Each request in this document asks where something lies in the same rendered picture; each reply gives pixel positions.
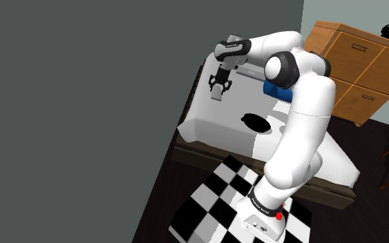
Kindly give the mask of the black oval object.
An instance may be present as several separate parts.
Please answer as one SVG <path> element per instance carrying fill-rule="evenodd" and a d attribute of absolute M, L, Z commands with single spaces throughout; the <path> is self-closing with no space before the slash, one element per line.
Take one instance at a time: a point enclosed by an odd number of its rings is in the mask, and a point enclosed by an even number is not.
<path fill-rule="evenodd" d="M 270 123 L 257 114 L 245 113 L 240 120 L 246 127 L 257 133 L 265 133 L 271 129 Z"/>

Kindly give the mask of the blue cylinder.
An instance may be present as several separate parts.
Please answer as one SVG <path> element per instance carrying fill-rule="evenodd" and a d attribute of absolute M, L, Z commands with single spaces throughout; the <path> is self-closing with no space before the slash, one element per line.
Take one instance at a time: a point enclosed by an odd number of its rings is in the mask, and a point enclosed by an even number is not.
<path fill-rule="evenodd" d="M 263 83 L 263 93 L 287 103 L 292 102 L 292 91 L 290 89 L 279 88 L 268 80 L 265 80 Z"/>

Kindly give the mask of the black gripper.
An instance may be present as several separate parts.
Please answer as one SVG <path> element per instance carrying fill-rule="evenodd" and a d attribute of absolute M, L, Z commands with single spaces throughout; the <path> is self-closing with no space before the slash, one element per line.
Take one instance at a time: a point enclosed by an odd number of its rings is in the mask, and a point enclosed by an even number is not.
<path fill-rule="evenodd" d="M 219 66 L 216 73 L 216 79 L 213 75 L 210 75 L 208 84 L 210 87 L 211 99 L 221 101 L 223 94 L 230 89 L 232 85 L 232 80 L 229 80 L 230 72 L 230 70 Z"/>

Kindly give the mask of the checkered robot stand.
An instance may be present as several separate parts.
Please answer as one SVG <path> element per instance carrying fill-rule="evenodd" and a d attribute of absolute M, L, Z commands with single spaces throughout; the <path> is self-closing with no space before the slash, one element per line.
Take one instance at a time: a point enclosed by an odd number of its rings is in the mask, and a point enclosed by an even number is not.
<path fill-rule="evenodd" d="M 231 155 L 175 212 L 169 231 L 180 243 L 265 243 L 243 228 L 236 205 L 262 176 Z"/>

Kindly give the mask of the wooden chest of drawers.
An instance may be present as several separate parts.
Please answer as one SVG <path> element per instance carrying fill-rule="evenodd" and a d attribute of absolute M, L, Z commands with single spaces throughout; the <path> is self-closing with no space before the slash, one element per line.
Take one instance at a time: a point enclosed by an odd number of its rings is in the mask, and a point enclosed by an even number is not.
<path fill-rule="evenodd" d="M 361 126 L 389 100 L 388 38 L 343 23 L 317 21 L 305 50 L 331 64 L 335 117 Z"/>

